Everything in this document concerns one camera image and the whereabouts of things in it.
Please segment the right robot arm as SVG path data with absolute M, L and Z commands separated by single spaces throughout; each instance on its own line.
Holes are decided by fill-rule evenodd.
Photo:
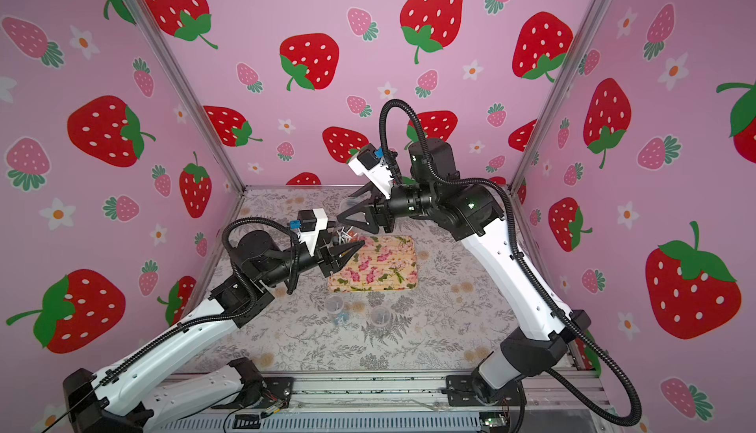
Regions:
M 388 143 L 390 111 L 407 114 L 417 141 L 409 147 L 411 182 L 403 179 L 397 155 Z M 497 405 L 510 394 L 525 403 L 523 381 L 546 373 L 598 417 L 618 426 L 638 424 L 640 397 L 620 366 L 587 334 L 591 320 L 573 310 L 548 286 L 517 241 L 512 201 L 498 184 L 485 178 L 463 178 L 450 145 L 429 139 L 415 111 L 403 100 L 389 100 L 378 122 L 380 146 L 358 149 L 348 164 L 369 182 L 368 199 L 339 214 L 344 226 L 365 232 L 390 233 L 399 218 L 430 220 L 461 242 L 486 269 L 518 321 L 492 354 L 471 375 L 471 392 L 483 405 Z M 554 370 L 573 340 L 581 340 L 606 364 L 627 394 L 630 411 L 620 416 L 600 407 Z

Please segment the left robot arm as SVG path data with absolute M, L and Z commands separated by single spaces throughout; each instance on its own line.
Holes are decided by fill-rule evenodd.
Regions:
M 243 328 L 284 285 L 293 293 L 301 274 L 342 271 L 363 241 L 334 243 L 333 222 L 321 209 L 280 224 L 240 218 L 222 232 L 232 273 L 191 312 L 157 338 L 96 372 L 79 369 L 63 382 L 67 419 L 76 432 L 149 432 L 206 409 L 255 407 L 268 393 L 253 361 L 238 358 L 210 374 L 168 387 L 163 381 L 217 340 Z

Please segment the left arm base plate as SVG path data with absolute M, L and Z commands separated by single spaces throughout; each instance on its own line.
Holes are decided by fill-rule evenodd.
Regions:
M 265 377 L 244 387 L 212 409 L 231 411 L 232 409 L 286 409 L 293 393 L 293 377 Z

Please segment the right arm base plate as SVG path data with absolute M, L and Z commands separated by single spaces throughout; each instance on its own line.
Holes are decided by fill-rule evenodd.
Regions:
M 467 375 L 449 375 L 445 378 L 445 389 L 450 407 L 523 407 L 527 399 L 522 392 L 520 381 L 510 381 L 503 387 L 494 389 L 484 379 Z

